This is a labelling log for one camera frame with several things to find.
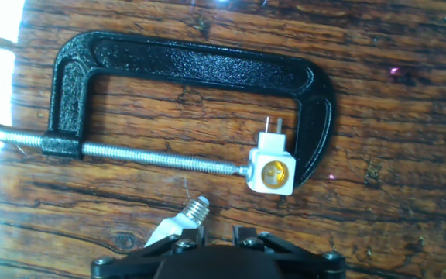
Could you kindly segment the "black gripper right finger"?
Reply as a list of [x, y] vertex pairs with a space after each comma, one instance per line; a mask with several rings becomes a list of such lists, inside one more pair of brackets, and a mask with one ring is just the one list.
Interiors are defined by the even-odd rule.
[[312, 253], [271, 232], [234, 226], [233, 245], [259, 251], [270, 258], [285, 278], [345, 279], [345, 257], [336, 250]]

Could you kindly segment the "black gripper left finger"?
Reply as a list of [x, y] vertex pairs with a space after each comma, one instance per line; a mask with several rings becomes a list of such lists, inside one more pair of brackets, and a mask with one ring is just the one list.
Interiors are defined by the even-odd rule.
[[203, 226], [197, 229], [183, 229], [180, 235], [166, 236], [123, 258], [102, 256], [93, 260], [91, 262], [91, 278], [154, 278], [164, 260], [205, 245], [206, 232]]

